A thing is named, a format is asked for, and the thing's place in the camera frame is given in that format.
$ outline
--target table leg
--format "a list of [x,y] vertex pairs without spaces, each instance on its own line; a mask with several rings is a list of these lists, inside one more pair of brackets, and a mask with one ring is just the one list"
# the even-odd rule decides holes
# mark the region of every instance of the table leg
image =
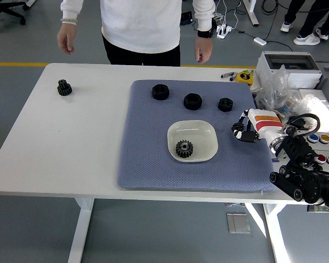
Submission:
[[82,261],[84,244],[94,204],[94,198],[75,198],[75,200],[81,207],[81,212],[79,214],[68,263],[80,263]]
[[259,25],[258,20],[253,12],[254,5],[256,4],[256,0],[243,0],[243,4],[246,7],[246,10],[247,10],[248,16],[251,19],[252,25],[258,26]]
[[26,3],[26,5],[27,5],[28,7],[31,7],[31,6],[34,4],[35,1],[36,1],[36,0],[29,0],[29,1]]
[[255,207],[253,207],[253,205],[251,203],[245,203],[245,206],[246,206],[246,209],[251,214],[253,220],[256,222],[259,229],[262,231],[262,234],[266,237],[263,220],[260,217],[260,215],[258,214],[258,212],[256,211]]
[[276,263],[291,263],[285,248],[278,220],[278,213],[283,210],[285,206],[285,204],[263,204]]

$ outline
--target yellow tape measure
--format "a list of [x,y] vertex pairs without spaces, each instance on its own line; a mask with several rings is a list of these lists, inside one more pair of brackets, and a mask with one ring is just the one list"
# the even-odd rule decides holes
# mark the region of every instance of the yellow tape measure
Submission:
[[236,82],[247,83],[251,86],[253,83],[253,75],[252,73],[242,71],[237,75]]

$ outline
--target red stripe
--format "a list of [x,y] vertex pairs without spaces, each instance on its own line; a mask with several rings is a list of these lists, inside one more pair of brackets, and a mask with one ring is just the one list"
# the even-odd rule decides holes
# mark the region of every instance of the red stripe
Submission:
[[281,122],[263,121],[263,122],[258,122],[256,124],[256,129],[257,131],[259,131],[260,128],[263,128],[265,126],[283,127],[283,124],[281,124]]

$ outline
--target button panel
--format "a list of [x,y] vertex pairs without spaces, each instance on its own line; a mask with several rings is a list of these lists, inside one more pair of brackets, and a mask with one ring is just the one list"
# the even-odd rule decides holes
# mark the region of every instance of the button panel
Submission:
[[307,137],[308,144],[319,155],[317,163],[329,171],[329,133],[315,133]]

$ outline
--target gray mat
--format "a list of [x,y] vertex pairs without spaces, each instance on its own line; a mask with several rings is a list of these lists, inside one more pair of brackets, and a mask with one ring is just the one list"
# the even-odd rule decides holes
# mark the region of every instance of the gray mat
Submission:
[[[169,98],[152,98],[152,87],[165,84]],[[202,106],[187,110],[184,96],[198,93]],[[230,98],[232,111],[222,112],[220,98]],[[248,85],[227,82],[136,81],[131,87],[123,133],[118,184],[123,188],[160,188],[218,191],[269,191],[273,170],[264,140],[256,144],[238,141],[231,132],[241,113],[255,108]],[[168,128],[175,122],[203,120],[217,134],[218,152],[205,162],[183,163],[172,157],[167,146]]]

